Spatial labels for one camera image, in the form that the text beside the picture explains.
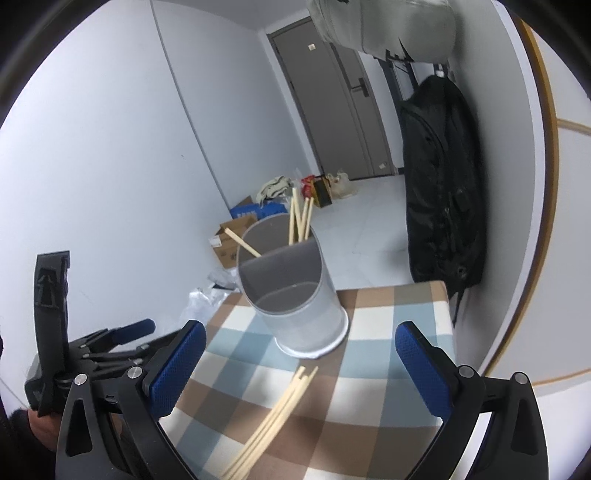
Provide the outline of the person's left hand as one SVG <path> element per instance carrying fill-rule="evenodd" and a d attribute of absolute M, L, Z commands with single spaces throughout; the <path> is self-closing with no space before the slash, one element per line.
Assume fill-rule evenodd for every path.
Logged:
<path fill-rule="evenodd" d="M 35 438 L 48 450 L 55 452 L 58 445 L 61 416 L 50 414 L 39 416 L 37 411 L 28 409 L 27 418 L 31 432 Z"/>

